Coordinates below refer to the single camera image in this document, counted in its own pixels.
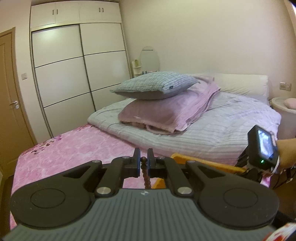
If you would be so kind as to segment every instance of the yellow tray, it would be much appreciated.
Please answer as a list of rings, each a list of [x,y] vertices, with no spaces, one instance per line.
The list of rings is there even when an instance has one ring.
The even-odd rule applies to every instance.
[[[243,173],[246,170],[245,168],[234,167],[234,166],[225,165],[225,164],[212,162],[212,161],[206,161],[206,160],[202,160],[202,159],[199,159],[196,157],[185,156],[185,155],[178,154],[178,153],[174,153],[171,156],[171,158],[173,158],[178,164],[185,164],[186,161],[189,161],[189,160],[199,161],[203,164],[207,164],[207,165],[217,168],[221,171],[229,172],[229,173]],[[156,182],[154,183],[154,185],[152,186],[152,189],[161,189],[161,188],[166,188],[165,182],[163,179],[158,178],[156,180]]]

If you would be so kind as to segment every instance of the wooden floor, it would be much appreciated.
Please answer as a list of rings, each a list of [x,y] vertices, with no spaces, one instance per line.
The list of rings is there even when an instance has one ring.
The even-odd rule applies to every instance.
[[[281,176],[280,182],[285,180],[285,176]],[[277,181],[277,176],[273,176],[271,180],[271,187]],[[0,237],[3,237],[9,232],[9,199],[12,188],[13,176],[8,178],[4,184],[3,196],[0,209]],[[296,178],[275,190],[280,199],[279,210],[289,217],[296,218]]]

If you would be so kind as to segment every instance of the mirror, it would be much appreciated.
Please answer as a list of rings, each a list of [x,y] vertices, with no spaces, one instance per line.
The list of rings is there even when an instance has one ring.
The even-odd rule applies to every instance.
[[[147,46],[142,49],[140,54],[141,71],[155,72],[159,71],[160,63],[157,52],[151,47]]]

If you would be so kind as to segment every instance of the camera screen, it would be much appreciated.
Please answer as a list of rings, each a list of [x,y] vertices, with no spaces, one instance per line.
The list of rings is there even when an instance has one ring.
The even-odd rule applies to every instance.
[[[258,130],[261,155],[266,159],[270,158],[274,153],[271,135]]]

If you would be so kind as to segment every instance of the person's arm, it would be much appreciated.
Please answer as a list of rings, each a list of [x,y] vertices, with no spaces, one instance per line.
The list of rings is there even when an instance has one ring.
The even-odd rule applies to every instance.
[[[276,141],[279,151],[278,171],[291,168],[296,164],[296,138]]]

